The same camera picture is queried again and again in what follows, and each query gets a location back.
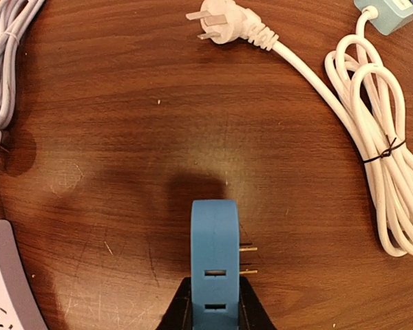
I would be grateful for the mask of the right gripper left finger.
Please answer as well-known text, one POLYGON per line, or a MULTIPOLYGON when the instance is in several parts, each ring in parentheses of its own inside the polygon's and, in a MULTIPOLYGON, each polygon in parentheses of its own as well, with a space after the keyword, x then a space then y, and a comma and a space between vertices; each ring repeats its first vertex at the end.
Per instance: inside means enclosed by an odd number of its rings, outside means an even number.
POLYGON ((156 330, 192 330, 191 278, 182 279, 156 330))

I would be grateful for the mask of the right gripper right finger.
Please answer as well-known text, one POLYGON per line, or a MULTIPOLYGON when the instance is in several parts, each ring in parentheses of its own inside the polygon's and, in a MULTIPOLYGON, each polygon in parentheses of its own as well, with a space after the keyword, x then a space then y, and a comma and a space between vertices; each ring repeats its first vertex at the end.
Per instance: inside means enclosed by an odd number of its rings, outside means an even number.
POLYGON ((239 329, 276 330, 247 277, 240 277, 239 329))

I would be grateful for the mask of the blue square plug adapter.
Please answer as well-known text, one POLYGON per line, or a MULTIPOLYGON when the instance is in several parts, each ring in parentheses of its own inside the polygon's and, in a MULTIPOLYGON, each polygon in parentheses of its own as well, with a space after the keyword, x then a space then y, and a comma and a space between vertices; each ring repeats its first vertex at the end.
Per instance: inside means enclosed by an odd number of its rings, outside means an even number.
POLYGON ((195 200, 191 207, 193 329, 238 329, 240 225, 228 199, 195 200))

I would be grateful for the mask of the light blue power strip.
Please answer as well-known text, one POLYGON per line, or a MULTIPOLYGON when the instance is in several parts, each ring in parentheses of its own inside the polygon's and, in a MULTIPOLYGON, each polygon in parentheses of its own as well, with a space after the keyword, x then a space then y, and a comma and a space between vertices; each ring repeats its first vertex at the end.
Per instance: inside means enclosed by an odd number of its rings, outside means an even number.
POLYGON ((0 329, 48 329, 25 275, 12 226, 5 219, 0 219, 0 329))

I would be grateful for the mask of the teal usb power strip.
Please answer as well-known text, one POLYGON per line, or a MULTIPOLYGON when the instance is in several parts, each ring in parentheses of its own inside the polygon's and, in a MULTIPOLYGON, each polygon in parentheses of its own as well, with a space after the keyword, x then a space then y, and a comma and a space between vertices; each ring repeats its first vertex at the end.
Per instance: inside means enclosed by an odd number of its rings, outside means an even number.
POLYGON ((382 34, 389 35, 413 21, 413 1, 354 0, 355 7, 364 12, 374 7, 377 15, 371 19, 373 26, 382 34))

